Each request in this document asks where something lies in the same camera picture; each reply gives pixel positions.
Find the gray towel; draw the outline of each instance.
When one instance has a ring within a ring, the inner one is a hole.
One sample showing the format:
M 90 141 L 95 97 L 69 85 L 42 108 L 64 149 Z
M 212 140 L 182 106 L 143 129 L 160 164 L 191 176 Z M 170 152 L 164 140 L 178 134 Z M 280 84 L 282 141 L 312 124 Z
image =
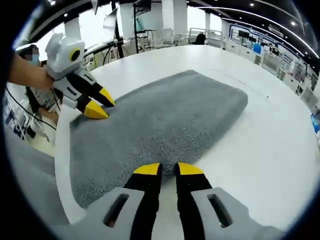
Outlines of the gray towel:
M 70 124 L 71 185 L 83 208 L 123 187 L 141 165 L 162 163 L 162 180 L 167 180 L 174 176 L 176 162 L 195 163 L 236 121 L 248 96 L 188 70 L 115 103 L 106 109 L 107 119 L 80 115 Z

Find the monitor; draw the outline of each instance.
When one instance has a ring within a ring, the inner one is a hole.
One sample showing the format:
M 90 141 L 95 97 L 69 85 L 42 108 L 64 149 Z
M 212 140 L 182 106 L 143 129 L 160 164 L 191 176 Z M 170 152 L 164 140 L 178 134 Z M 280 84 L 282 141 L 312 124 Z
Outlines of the monitor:
M 106 36 L 105 39 L 107 39 L 107 42 L 114 40 L 116 23 L 117 23 L 117 12 L 118 12 L 118 8 L 114 9 L 103 20 L 103 34 Z
M 99 7 L 99 0 L 91 0 L 93 14 L 96 15 Z
M 250 34 L 246 31 L 239 31 L 238 32 L 238 36 L 239 37 L 242 37 L 242 38 L 245 38 L 245 39 L 248 39 L 250 37 Z
M 135 17 L 151 11 L 151 0 L 138 0 L 133 3 L 135 7 Z

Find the white table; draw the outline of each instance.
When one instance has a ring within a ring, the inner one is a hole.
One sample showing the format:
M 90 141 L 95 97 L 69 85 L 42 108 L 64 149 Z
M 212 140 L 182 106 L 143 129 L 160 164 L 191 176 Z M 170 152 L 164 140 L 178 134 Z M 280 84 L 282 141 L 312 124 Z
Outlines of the white table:
M 239 119 L 195 165 L 212 187 L 223 188 L 246 205 L 258 223 L 286 230 L 314 193 L 320 157 L 311 112 L 282 81 L 241 56 L 206 45 L 135 54 L 91 73 L 117 99 L 189 69 L 248 95 Z M 85 214 L 73 198 L 69 176 L 69 122 L 78 114 L 62 106 L 55 144 L 57 187 L 70 223 Z M 159 200 L 153 239 L 183 239 L 175 179 L 162 186 Z

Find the white pillar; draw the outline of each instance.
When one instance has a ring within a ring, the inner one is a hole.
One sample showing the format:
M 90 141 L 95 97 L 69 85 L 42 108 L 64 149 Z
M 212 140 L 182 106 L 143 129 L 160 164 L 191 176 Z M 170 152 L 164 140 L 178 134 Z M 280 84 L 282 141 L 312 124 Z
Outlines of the white pillar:
M 64 23 L 65 36 L 74 39 L 81 39 L 79 17 Z
M 205 30 L 210 30 L 210 13 L 205 13 Z
M 175 34 L 187 34 L 187 0 L 162 0 L 163 28 Z

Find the black eye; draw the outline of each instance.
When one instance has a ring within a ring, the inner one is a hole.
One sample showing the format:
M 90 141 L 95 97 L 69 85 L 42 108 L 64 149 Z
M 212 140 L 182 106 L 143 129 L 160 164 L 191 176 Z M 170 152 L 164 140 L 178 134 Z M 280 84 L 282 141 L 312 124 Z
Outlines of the black eye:
M 76 50 L 71 56 L 71 62 L 77 60 L 79 56 L 80 56 L 80 50 Z

